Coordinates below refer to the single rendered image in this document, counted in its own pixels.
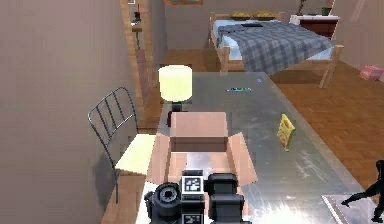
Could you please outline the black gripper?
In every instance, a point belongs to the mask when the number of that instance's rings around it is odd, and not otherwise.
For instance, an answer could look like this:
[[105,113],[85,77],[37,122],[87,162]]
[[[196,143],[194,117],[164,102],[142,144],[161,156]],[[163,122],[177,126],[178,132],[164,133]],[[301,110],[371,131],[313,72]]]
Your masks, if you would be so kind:
[[149,224],[179,224],[181,220],[181,192],[179,185],[166,182],[144,196]]

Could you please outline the open cardboard box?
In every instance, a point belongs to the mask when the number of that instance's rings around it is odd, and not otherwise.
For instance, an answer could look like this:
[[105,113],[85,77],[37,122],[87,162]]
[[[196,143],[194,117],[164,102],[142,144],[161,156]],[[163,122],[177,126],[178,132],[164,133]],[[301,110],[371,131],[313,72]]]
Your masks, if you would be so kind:
[[258,180],[244,135],[229,136],[225,112],[173,112],[170,134],[158,132],[146,180],[161,184],[179,177],[187,153],[208,154],[216,172],[232,172],[240,186]]

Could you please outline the metal chair with yellow seat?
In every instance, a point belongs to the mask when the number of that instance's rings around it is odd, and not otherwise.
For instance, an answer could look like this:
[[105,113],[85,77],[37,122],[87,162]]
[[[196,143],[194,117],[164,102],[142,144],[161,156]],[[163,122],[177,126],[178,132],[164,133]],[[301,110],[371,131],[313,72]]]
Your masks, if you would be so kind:
[[118,203],[121,170],[117,163],[139,136],[139,118],[132,94],[127,87],[117,87],[88,112],[87,119],[112,169],[115,203]]

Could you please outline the yellow shade table lamp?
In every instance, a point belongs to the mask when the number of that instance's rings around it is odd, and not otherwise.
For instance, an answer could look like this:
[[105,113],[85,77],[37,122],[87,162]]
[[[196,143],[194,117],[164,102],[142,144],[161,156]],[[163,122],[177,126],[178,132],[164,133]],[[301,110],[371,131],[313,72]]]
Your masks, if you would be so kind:
[[192,96],[193,71],[186,65],[167,65],[158,70],[161,98],[171,103],[173,112]]

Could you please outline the grey metal table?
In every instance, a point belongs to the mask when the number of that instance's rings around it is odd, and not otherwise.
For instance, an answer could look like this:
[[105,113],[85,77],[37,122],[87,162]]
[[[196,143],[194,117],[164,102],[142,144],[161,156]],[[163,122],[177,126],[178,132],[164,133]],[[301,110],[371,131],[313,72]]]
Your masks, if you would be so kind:
[[[244,135],[258,176],[243,187],[254,224],[372,224],[371,200],[341,204],[362,187],[267,75],[196,72],[183,108],[225,112],[229,133]],[[288,152],[276,136],[283,113],[296,127]]]

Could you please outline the yellow box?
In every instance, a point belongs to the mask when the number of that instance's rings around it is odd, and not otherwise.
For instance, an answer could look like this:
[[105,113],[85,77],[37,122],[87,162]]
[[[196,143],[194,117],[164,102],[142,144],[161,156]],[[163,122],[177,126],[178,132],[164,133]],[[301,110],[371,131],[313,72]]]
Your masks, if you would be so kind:
[[289,145],[295,130],[296,127],[293,125],[289,117],[283,113],[281,115],[276,136],[286,152],[289,151]]

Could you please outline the wooden shelf unit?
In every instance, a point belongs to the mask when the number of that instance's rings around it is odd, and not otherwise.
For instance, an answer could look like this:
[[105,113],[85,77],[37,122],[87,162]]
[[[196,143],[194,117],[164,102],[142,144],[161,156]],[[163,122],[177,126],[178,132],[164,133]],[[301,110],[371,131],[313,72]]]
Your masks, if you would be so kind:
[[120,0],[129,62],[135,88],[136,112],[139,130],[149,130],[153,90],[153,47],[149,0]]

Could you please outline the wooden bed with plaid blanket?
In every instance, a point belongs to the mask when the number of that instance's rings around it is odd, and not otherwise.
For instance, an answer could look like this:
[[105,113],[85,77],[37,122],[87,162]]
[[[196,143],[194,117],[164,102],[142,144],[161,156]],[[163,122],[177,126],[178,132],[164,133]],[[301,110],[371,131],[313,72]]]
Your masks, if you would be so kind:
[[212,12],[210,41],[220,61],[220,71],[264,72],[323,70],[320,88],[327,88],[343,51],[343,45],[299,25],[258,21],[263,27],[234,24],[229,14]]

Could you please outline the olive green pillow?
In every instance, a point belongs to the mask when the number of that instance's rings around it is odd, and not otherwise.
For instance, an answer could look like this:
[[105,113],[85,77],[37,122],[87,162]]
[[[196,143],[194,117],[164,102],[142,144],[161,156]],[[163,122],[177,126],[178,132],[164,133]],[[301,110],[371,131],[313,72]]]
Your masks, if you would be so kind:
[[244,12],[244,11],[234,11],[230,14],[230,17],[233,20],[245,21],[250,19],[251,15],[248,12]]
[[253,18],[260,21],[269,21],[275,18],[275,14],[269,11],[257,11],[253,13]]

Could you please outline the red and white dresser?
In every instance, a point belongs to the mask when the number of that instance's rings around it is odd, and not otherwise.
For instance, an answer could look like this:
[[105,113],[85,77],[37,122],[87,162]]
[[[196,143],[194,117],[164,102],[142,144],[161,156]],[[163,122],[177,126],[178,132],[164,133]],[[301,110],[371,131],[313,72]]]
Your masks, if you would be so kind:
[[307,30],[329,39],[332,38],[339,20],[340,18],[335,15],[292,15],[290,17],[290,23],[300,25]]

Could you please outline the house plant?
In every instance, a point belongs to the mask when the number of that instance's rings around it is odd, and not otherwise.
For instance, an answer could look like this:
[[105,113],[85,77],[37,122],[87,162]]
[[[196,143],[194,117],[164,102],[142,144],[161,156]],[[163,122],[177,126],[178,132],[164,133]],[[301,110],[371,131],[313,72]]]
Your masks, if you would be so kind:
[[296,12],[296,15],[297,16],[302,16],[303,13],[302,13],[302,10],[303,10],[303,7],[304,7],[304,3],[306,2],[307,0],[300,0],[300,3],[299,3],[299,6],[298,6],[298,10]]

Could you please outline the pink box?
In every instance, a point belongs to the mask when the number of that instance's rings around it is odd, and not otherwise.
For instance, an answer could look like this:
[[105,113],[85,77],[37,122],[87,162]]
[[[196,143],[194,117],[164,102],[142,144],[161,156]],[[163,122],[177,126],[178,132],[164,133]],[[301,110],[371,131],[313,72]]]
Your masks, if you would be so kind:
[[360,71],[360,77],[364,80],[377,81],[383,73],[383,68],[375,65],[365,65]]

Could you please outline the framed wall picture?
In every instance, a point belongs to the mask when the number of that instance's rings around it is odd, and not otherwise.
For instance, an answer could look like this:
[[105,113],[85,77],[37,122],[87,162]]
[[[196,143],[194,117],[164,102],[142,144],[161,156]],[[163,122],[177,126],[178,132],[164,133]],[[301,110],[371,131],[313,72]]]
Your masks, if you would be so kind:
[[167,5],[203,5],[204,0],[164,0]]

